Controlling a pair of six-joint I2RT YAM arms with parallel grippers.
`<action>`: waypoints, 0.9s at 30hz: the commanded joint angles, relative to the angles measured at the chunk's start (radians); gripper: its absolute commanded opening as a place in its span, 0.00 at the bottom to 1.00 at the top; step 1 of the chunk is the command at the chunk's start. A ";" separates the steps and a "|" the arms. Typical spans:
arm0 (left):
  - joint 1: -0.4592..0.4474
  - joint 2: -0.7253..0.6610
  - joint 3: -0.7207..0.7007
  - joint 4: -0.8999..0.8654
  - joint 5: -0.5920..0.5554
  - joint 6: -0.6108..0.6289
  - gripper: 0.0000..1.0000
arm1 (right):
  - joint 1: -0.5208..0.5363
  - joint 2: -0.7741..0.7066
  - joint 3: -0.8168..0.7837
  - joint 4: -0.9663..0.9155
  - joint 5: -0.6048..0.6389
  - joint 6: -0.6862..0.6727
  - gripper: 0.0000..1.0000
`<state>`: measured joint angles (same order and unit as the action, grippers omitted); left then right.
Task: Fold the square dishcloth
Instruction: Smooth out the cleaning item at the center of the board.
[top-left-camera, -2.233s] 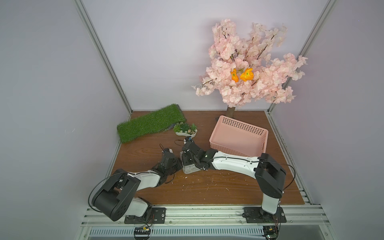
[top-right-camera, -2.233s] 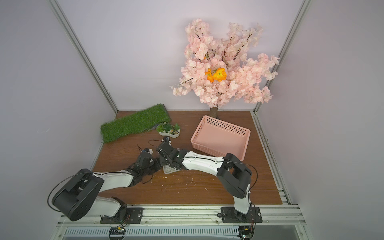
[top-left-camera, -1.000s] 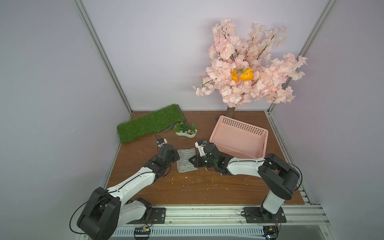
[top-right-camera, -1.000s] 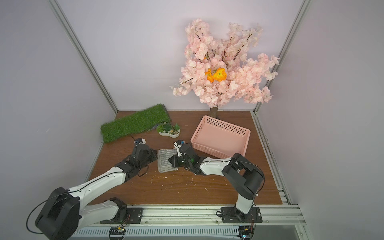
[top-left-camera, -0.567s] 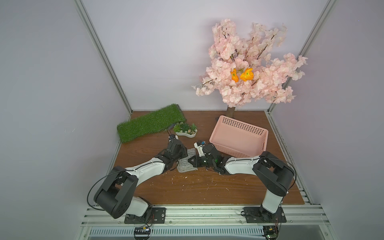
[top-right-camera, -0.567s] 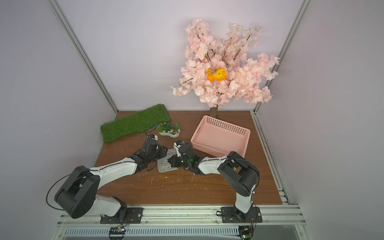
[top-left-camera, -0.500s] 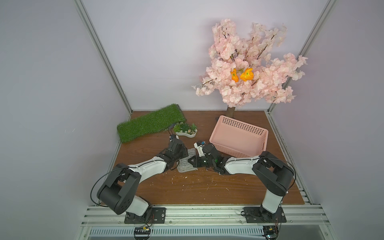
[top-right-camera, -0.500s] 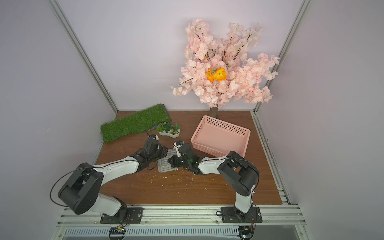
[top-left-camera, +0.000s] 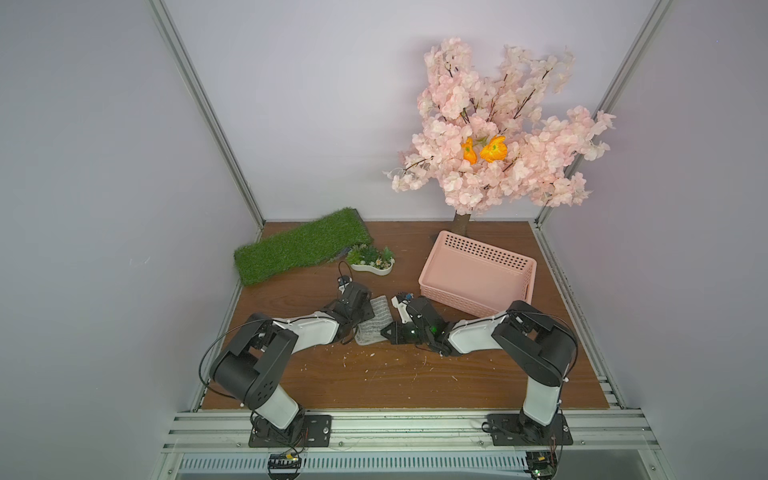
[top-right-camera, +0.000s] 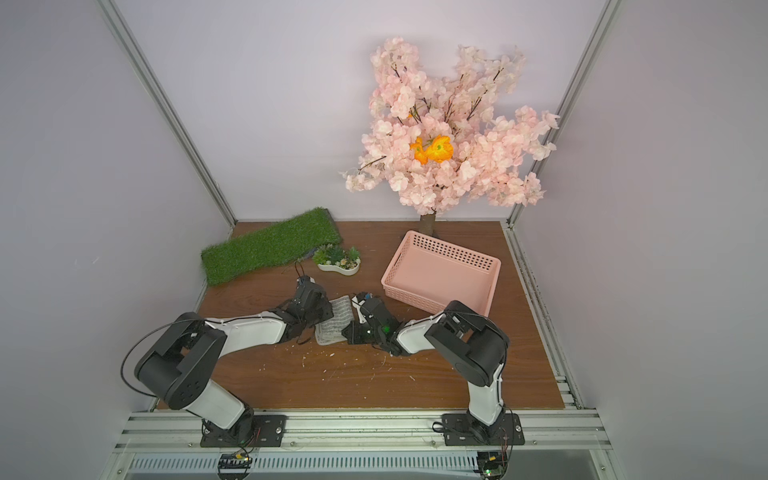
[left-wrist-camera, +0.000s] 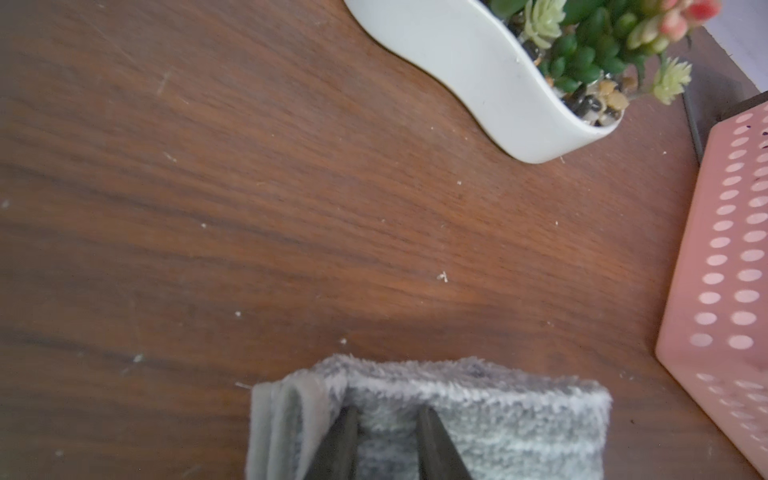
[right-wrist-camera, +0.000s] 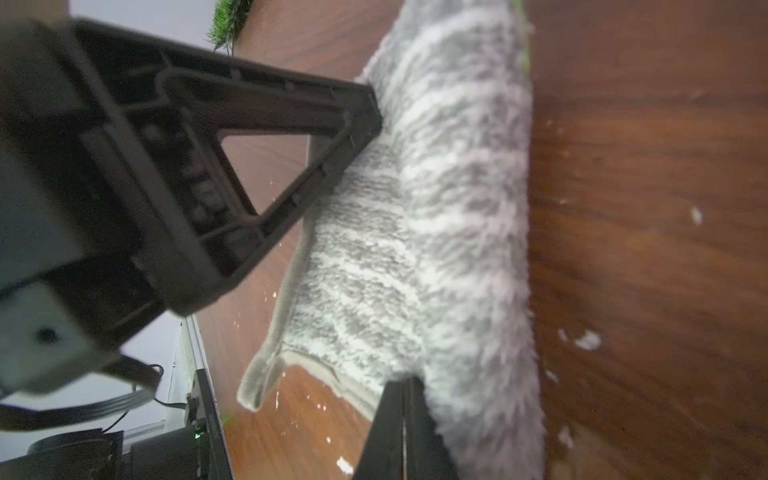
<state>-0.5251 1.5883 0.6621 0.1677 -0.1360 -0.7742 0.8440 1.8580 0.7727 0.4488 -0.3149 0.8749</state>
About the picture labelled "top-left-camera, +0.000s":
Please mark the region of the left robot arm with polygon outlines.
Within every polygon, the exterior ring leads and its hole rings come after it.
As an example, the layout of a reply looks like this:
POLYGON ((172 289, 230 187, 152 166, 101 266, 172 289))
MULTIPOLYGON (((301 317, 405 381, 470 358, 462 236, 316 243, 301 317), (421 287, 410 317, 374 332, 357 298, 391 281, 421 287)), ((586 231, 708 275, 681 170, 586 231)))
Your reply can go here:
POLYGON ((230 341, 202 377, 206 386, 219 386, 219 395, 247 407, 260 435, 286 444, 302 435, 305 410, 280 386, 293 354, 321 345, 340 343, 374 317, 371 291, 341 278, 340 296, 314 313, 277 319, 256 313, 228 333, 230 341))

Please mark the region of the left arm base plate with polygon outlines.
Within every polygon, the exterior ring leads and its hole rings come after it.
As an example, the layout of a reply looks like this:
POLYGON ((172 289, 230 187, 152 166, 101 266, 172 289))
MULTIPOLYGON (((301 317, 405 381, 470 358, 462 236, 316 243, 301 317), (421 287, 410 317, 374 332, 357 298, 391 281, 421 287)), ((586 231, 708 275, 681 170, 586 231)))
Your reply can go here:
POLYGON ((285 429, 280 429, 256 415, 251 418, 251 433, 248 446, 251 448, 296 448, 320 447, 330 444, 333 417, 331 415, 306 414, 299 412, 285 429))

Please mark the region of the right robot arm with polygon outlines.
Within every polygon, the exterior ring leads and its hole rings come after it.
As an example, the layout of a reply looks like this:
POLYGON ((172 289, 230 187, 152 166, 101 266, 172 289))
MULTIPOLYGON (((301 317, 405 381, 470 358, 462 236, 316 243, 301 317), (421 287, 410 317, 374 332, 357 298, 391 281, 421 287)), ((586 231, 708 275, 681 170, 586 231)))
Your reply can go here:
POLYGON ((529 443, 553 437, 561 392, 577 362, 576 334, 564 323, 523 300, 487 317, 447 322, 424 296, 398 295, 392 299, 401 320, 392 321, 381 335, 392 344, 422 345, 444 357, 476 351, 502 350, 527 375, 523 406, 514 428, 529 443))

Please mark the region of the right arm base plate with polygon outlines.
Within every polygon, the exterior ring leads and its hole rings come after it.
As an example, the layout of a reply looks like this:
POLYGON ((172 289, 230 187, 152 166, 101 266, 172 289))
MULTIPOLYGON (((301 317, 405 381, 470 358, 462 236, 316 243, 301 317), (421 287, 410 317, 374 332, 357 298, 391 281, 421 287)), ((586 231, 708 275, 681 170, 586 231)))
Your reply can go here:
POLYGON ((551 447, 571 446, 574 440, 562 413, 542 426, 521 413, 489 414, 481 429, 491 436, 494 446, 551 447))

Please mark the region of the grey striped dishcloth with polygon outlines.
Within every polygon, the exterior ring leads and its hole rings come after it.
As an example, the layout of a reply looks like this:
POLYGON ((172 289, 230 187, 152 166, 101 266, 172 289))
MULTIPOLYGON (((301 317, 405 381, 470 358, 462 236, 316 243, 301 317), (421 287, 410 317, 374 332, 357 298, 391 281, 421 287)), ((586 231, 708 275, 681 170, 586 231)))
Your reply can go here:
POLYGON ((393 322, 390 302, 386 296, 382 295, 372 299, 371 307, 374 316, 357 326, 354 340, 359 346, 368 346, 386 341, 386 338, 382 335, 382 330, 393 322))

